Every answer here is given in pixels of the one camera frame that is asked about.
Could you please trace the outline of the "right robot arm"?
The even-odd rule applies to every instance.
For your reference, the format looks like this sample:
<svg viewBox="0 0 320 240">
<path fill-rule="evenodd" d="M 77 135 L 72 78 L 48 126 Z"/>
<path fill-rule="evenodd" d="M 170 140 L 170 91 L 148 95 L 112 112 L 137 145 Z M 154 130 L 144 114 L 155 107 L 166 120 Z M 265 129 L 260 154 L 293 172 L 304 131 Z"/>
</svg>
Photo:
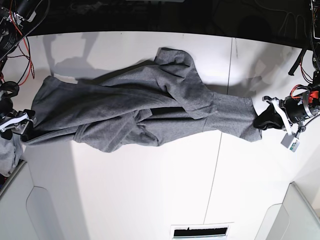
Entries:
<svg viewBox="0 0 320 240">
<path fill-rule="evenodd" d="M 0 2 L 0 137 L 11 140 L 22 136 L 35 122 L 35 112 L 30 109 L 17 111 L 12 98 L 31 76 L 35 77 L 28 36 L 44 21 L 51 1 L 46 1 L 44 13 L 37 17 L 41 0 L 2 0 Z M 18 81 L 6 81 L 3 68 L 8 59 L 26 58 L 27 65 Z"/>
</svg>

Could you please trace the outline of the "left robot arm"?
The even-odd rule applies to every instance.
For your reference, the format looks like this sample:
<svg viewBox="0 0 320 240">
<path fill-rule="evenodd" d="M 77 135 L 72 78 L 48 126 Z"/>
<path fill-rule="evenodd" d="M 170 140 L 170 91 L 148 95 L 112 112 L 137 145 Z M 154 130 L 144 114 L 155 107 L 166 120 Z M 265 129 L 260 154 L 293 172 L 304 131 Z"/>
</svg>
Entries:
<svg viewBox="0 0 320 240">
<path fill-rule="evenodd" d="M 320 2 L 311 0 L 309 9 L 311 19 L 306 44 L 288 72 L 293 76 L 296 69 L 300 68 L 307 85 L 294 86 L 284 100 L 264 96 L 262 100 L 267 102 L 269 107 L 253 122 L 253 126 L 259 130 L 277 129 L 290 133 L 291 127 L 297 124 L 298 132 L 301 133 L 306 128 L 304 121 L 312 121 L 320 116 Z M 303 68 L 308 49 L 312 52 L 313 76 L 308 75 Z"/>
</svg>

